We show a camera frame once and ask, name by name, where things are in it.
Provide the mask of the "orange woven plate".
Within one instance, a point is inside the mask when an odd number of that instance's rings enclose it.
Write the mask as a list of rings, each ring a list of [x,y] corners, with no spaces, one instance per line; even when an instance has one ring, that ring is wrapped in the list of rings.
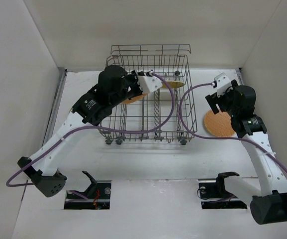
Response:
[[[208,111],[203,118],[203,125],[206,131],[216,137],[231,137],[235,134],[231,126],[231,117],[226,112],[214,114]]]
[[[136,102],[136,101],[138,101],[138,100],[144,98],[145,96],[147,96],[147,94],[141,94],[141,95],[139,95],[139,96],[135,96],[135,97],[132,97],[132,98],[130,98],[130,99],[126,99],[126,100],[124,100],[122,103],[123,103],[123,104],[131,104],[131,103],[134,103],[134,102]]]

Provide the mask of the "yellow woven plate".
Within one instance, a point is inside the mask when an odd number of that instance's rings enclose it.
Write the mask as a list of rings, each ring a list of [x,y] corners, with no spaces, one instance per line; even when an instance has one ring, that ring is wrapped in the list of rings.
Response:
[[[185,85],[185,83],[180,81],[166,81],[166,83],[170,86],[171,89],[180,88]],[[162,86],[159,89],[167,89],[167,85],[163,82]]]

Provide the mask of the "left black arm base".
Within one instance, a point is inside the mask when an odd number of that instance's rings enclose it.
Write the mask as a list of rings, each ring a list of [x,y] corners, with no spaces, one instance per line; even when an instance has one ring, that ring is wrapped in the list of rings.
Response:
[[[97,181],[87,171],[82,171],[90,185],[83,192],[68,191],[64,203],[64,210],[109,210],[112,181]]]

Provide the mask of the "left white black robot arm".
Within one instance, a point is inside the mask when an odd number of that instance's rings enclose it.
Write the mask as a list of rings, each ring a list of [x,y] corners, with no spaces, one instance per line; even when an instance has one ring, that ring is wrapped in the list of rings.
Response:
[[[18,160],[20,169],[45,197],[55,196],[67,180],[59,171],[59,165],[83,138],[82,134],[87,129],[97,128],[120,103],[152,92],[153,83],[161,86],[150,73],[135,70],[128,73],[117,65],[105,67],[99,73],[97,83],[73,104],[51,138],[30,157]]]

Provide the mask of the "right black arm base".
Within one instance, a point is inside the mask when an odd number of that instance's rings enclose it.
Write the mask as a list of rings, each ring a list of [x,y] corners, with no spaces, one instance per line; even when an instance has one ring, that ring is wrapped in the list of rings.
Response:
[[[236,172],[223,172],[219,173],[215,179],[199,181],[196,193],[201,200],[202,209],[247,209],[244,202],[225,189],[224,180],[231,176],[239,176],[239,174]]]

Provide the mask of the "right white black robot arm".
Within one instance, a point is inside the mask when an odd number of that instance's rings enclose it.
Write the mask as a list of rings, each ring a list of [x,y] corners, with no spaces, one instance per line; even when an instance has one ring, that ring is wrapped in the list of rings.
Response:
[[[272,155],[267,128],[254,113],[256,93],[236,80],[215,80],[216,92],[206,96],[214,114],[226,112],[237,140],[245,147],[259,179],[260,188],[248,184],[235,172],[222,173],[223,188],[250,208],[260,225],[287,222],[287,170]]]

